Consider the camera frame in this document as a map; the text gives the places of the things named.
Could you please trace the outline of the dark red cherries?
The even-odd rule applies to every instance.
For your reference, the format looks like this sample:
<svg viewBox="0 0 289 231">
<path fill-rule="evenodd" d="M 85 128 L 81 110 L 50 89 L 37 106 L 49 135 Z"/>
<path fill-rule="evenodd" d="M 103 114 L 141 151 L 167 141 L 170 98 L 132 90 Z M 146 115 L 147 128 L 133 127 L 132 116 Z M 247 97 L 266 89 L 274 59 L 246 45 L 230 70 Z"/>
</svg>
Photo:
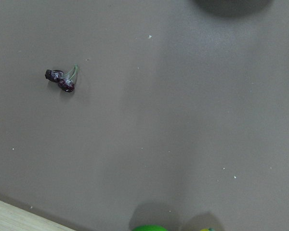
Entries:
<svg viewBox="0 0 289 231">
<path fill-rule="evenodd" d="M 45 72 L 45 78 L 50 82 L 57 83 L 58 87 L 64 91 L 71 93 L 75 90 L 75 85 L 78 78 L 79 66 L 75 64 L 67 73 L 62 70 L 50 70 Z"/>
</svg>

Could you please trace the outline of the green lime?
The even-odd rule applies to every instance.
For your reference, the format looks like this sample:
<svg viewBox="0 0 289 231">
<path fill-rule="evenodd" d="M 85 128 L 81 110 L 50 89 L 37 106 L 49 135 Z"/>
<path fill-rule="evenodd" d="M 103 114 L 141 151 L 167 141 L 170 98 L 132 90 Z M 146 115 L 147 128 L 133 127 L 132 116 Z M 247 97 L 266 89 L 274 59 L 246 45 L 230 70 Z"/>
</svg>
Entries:
<svg viewBox="0 0 289 231">
<path fill-rule="evenodd" d="M 132 231 L 167 231 L 167 229 L 160 225 L 141 225 L 135 227 Z"/>
</svg>

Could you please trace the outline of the wooden cutting board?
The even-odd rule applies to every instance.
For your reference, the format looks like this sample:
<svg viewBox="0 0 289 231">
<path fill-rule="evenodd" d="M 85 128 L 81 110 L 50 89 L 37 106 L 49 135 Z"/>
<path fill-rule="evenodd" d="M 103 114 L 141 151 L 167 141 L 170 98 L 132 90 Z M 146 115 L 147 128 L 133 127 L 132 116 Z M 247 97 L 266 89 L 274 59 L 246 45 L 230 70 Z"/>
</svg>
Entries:
<svg viewBox="0 0 289 231">
<path fill-rule="evenodd" d="M 71 229 L 0 201 L 0 231 L 70 231 Z"/>
</svg>

